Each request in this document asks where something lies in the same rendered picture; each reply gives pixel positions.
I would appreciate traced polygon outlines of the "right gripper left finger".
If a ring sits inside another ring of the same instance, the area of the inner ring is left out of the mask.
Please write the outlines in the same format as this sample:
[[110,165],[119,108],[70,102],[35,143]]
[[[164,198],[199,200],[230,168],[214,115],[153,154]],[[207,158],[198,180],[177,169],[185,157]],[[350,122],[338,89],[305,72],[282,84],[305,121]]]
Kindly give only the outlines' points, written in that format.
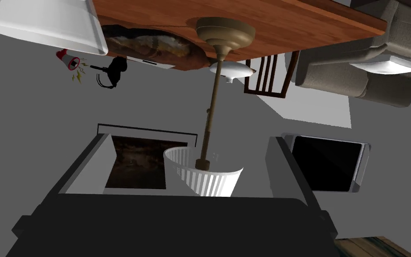
[[116,151],[110,134],[97,134],[50,190],[50,194],[102,194]]

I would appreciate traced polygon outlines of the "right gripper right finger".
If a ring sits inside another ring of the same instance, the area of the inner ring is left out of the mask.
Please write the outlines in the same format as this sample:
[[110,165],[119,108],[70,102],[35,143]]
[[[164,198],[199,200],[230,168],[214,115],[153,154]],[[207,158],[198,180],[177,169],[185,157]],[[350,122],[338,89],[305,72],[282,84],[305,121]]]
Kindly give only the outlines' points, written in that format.
[[269,138],[265,162],[273,197],[298,199],[309,208],[321,211],[312,189],[282,137]]

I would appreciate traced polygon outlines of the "dark framed picture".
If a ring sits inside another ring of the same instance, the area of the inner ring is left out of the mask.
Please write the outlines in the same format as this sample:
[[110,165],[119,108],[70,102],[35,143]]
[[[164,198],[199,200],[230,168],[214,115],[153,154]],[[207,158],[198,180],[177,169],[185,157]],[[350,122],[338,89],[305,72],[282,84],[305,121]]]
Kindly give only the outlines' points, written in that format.
[[97,132],[110,134],[116,159],[105,194],[160,194],[172,192],[174,177],[166,174],[164,151],[195,147],[198,135],[152,128],[98,124]]

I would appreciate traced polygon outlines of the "dark wooden chair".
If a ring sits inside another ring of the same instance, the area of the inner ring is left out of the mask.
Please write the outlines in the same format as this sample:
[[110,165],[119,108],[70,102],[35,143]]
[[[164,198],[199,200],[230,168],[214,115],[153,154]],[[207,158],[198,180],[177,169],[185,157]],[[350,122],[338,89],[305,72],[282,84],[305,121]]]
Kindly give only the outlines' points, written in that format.
[[281,98],[281,99],[286,98],[289,84],[292,80],[292,76],[294,74],[299,55],[300,55],[300,51],[292,52],[281,92],[273,91],[276,66],[278,62],[278,55],[272,55],[272,56],[261,58],[257,81],[256,81],[256,87],[254,90],[249,88],[250,78],[249,77],[244,78],[244,93],[251,94],[251,95],[258,95],[258,96]]

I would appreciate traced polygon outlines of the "brown floor lamp white shade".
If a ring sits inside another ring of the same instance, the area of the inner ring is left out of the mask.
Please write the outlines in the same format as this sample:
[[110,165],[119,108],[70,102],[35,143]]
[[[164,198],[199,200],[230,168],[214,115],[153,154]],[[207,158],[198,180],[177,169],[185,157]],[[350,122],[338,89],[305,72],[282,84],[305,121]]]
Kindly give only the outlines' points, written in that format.
[[191,147],[174,147],[164,151],[164,167],[168,174],[183,182],[198,196],[230,197],[242,172],[226,170],[207,159],[212,121],[218,92],[222,62],[233,50],[249,46],[255,38],[255,28],[247,23],[224,17],[201,17],[196,22],[200,39],[215,49],[217,62],[210,66],[215,73],[214,87],[199,158],[193,162]]

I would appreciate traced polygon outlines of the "grey sofa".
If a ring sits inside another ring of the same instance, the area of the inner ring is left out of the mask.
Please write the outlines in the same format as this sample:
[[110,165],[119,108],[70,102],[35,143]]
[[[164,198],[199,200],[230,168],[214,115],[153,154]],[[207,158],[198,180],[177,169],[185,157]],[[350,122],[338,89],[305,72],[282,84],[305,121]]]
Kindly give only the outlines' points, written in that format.
[[355,64],[381,56],[411,61],[411,0],[372,0],[352,7],[386,21],[385,33],[302,50],[295,84],[399,108],[408,107],[411,104],[411,72],[375,74]]

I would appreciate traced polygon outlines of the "white oval object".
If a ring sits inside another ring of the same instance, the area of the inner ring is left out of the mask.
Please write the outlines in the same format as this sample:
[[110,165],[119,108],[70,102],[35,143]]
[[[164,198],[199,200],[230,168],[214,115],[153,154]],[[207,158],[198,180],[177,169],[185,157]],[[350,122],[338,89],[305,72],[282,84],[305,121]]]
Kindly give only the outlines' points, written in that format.
[[220,75],[226,78],[227,83],[232,83],[234,78],[249,77],[256,72],[243,63],[223,61]]

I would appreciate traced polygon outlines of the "white flat box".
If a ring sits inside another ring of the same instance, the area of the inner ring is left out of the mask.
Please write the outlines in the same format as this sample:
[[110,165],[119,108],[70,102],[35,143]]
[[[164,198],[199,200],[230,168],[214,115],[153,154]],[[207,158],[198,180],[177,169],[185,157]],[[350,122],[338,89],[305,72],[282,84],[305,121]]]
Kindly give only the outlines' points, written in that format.
[[373,74],[397,75],[411,73],[410,60],[389,54],[380,54],[367,60],[350,62],[350,65]]

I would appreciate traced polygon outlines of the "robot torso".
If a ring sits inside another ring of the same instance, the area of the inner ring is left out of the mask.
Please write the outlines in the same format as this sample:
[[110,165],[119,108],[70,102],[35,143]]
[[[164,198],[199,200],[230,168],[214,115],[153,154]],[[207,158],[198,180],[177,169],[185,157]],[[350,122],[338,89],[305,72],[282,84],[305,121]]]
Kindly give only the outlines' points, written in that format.
[[92,0],[0,0],[0,34],[89,54],[108,53]]

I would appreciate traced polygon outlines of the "black wall television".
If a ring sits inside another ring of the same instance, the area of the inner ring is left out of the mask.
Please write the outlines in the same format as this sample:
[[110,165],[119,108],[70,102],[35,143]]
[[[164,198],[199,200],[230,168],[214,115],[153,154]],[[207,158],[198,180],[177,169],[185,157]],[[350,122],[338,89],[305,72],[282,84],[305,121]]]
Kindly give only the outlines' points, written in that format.
[[369,143],[283,133],[314,192],[358,193],[369,160]]

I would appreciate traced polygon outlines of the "red megaphone wall sticker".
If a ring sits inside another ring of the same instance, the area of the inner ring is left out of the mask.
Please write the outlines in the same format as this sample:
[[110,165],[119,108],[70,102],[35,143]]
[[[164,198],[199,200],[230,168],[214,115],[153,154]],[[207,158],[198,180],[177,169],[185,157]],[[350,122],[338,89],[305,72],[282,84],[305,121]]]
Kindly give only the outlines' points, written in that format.
[[82,83],[82,76],[85,75],[84,67],[87,66],[86,63],[83,63],[84,58],[78,58],[68,54],[67,49],[62,49],[55,53],[56,57],[65,64],[67,70],[72,72],[71,79],[77,81],[79,84]]

